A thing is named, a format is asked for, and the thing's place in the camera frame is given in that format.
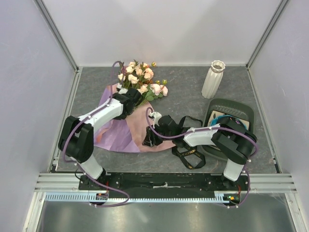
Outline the purple pink wrapping paper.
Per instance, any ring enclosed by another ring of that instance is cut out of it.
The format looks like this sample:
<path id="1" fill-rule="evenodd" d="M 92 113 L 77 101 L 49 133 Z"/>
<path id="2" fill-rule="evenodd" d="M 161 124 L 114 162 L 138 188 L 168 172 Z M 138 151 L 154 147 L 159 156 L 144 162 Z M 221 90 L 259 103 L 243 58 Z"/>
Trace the purple pink wrapping paper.
<path id="1" fill-rule="evenodd" d="M 159 152 L 174 147 L 172 141 L 163 141 L 154 147 L 142 144 L 148 126 L 145 111 L 150 106 L 146 102 L 126 119 L 111 120 L 103 125 L 94 135 L 94 146 L 121 153 Z"/>

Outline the pink artificial flower bunch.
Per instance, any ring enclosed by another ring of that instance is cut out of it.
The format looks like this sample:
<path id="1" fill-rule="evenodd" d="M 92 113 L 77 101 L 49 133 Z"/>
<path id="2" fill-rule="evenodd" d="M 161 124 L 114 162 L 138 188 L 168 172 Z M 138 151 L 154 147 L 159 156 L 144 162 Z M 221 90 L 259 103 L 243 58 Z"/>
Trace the pink artificial flower bunch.
<path id="1" fill-rule="evenodd" d="M 156 67 L 155 62 L 148 65 L 147 63 L 139 63 L 134 60 L 127 66 L 123 62 L 120 62 L 119 67 L 120 72 L 117 76 L 119 83 L 116 89 L 137 89 L 140 92 L 141 97 L 136 104 L 136 107 L 168 95 L 169 90 L 166 87 L 167 80 L 154 80 L 154 72 L 152 68 Z"/>

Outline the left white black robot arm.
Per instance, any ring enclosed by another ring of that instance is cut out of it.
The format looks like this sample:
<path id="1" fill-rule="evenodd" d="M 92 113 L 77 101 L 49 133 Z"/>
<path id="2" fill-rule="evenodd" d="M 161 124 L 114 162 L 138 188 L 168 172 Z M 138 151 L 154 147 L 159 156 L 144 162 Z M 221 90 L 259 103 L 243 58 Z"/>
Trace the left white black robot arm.
<path id="1" fill-rule="evenodd" d="M 106 172 L 93 156 L 94 134 L 109 121 L 131 115 L 140 98 L 137 89 L 121 88 L 91 112 L 80 117 L 69 116 L 64 122 L 58 148 L 80 165 L 95 190 L 105 187 Z"/>

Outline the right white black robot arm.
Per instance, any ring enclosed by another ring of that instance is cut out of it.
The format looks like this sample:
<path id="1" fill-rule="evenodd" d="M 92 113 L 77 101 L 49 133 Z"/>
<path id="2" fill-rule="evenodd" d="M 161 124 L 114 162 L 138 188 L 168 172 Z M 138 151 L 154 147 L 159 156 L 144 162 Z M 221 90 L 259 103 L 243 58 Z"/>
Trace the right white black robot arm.
<path id="1" fill-rule="evenodd" d="M 222 187 L 233 190 L 239 184 L 239 176 L 252 155 L 257 152 L 257 138 L 236 121 L 223 117 L 209 127 L 184 127 L 184 120 L 176 123 L 170 116 L 152 112 L 146 117 L 148 127 L 144 145 L 154 147 L 164 141 L 175 145 L 173 154 L 187 163 L 185 156 L 198 154 L 200 145 L 217 147 L 227 157 L 226 167 L 221 178 Z"/>

